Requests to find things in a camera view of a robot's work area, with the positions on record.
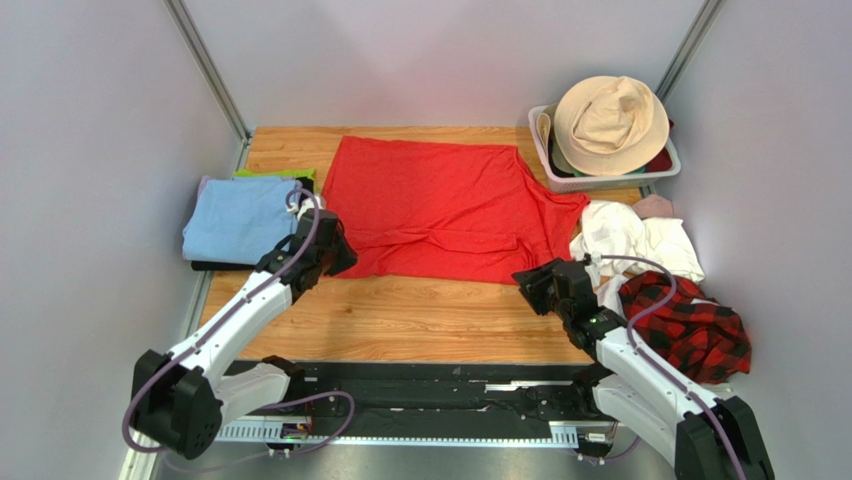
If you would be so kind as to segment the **red t-shirt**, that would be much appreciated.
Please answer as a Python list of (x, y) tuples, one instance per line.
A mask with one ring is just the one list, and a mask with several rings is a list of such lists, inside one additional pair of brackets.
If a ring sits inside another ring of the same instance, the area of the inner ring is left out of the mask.
[(570, 258), (590, 202), (549, 191), (514, 146), (354, 136), (342, 139), (322, 195), (358, 255), (345, 277), (494, 284)]

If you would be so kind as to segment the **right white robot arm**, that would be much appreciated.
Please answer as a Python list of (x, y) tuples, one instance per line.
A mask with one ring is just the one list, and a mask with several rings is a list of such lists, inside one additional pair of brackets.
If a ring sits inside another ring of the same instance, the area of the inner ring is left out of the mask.
[(594, 361), (573, 378), (573, 407), (632, 430), (679, 479), (774, 478), (751, 407), (688, 379), (646, 344), (633, 321), (599, 305), (596, 271), (586, 256), (555, 258), (512, 276), (533, 311), (556, 314), (571, 343)]

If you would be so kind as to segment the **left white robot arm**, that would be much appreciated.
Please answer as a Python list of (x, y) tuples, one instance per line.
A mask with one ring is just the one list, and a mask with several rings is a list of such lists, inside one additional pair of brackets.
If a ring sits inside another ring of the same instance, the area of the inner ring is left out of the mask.
[(275, 317), (324, 276), (357, 263), (340, 218), (325, 209), (302, 214), (295, 233), (265, 254), (239, 292), (209, 322), (166, 353), (145, 352), (133, 372), (130, 404), (122, 420), (127, 442), (139, 432), (150, 452), (171, 451), (192, 460), (221, 428), (257, 410), (298, 404), (304, 370), (268, 356), (235, 375), (228, 370)]

